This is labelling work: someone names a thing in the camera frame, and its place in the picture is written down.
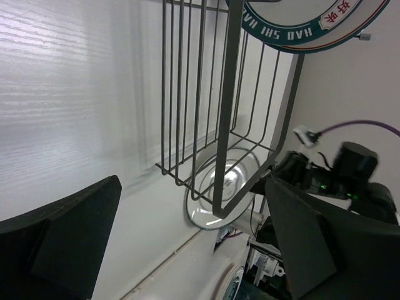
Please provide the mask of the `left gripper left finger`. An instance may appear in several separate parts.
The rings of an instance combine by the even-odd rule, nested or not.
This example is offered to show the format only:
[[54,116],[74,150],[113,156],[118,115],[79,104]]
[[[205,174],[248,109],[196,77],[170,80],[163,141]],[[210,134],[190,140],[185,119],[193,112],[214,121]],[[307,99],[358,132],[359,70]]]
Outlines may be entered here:
[[113,175],[1,221],[1,299],[91,299],[121,191]]

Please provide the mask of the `green rimmed white plate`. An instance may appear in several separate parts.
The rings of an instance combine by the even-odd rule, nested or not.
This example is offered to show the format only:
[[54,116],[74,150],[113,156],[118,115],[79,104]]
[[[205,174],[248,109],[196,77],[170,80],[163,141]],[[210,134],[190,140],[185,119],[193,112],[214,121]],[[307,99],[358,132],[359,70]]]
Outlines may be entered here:
[[389,1],[245,1],[242,28],[279,51],[326,51],[360,35]]

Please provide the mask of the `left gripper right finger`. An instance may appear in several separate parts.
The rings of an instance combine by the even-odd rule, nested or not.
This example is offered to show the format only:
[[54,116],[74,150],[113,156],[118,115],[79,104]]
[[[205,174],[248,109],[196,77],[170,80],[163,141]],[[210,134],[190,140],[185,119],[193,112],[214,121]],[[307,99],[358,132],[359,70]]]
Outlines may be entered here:
[[399,299],[399,226],[275,177],[265,193],[293,299]]

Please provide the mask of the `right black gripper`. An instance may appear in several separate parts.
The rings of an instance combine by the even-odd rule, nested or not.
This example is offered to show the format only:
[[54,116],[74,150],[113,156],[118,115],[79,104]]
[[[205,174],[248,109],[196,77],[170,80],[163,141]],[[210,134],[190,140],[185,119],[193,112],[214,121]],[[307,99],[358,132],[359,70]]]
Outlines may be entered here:
[[288,151],[281,162],[268,170],[250,189],[252,193],[265,196],[266,179],[271,176],[309,194],[333,196],[338,193],[338,182],[333,172],[314,164],[300,152]]

